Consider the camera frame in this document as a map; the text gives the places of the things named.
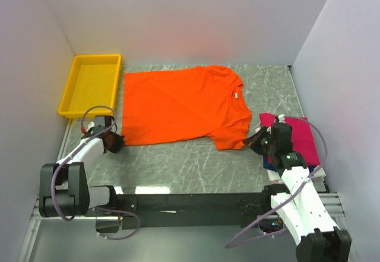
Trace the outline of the orange t shirt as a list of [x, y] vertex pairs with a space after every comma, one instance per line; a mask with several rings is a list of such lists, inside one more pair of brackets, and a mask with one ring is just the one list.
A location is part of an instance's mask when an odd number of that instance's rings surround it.
[[208, 137], [217, 150], [240, 150], [249, 131], [243, 81], [225, 66], [127, 73], [123, 93], [129, 146]]

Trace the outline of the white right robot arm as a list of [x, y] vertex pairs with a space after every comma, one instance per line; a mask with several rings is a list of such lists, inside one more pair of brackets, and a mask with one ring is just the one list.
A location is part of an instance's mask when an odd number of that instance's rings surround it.
[[275, 122], [243, 143], [268, 156], [283, 181], [264, 188], [261, 208], [265, 216], [280, 216], [296, 243], [297, 261], [348, 261], [351, 236], [327, 212], [303, 156], [293, 149], [291, 126]]

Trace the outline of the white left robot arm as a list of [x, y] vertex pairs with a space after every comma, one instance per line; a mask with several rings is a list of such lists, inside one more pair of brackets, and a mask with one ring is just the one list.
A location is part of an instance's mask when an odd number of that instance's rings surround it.
[[96, 116], [87, 129], [83, 129], [78, 146], [56, 163], [42, 166], [39, 185], [39, 213], [42, 217], [61, 217], [72, 220], [84, 216], [96, 207], [107, 216], [117, 212], [119, 201], [111, 185], [88, 186], [86, 168], [102, 154], [118, 153], [124, 136], [116, 128], [114, 116]]

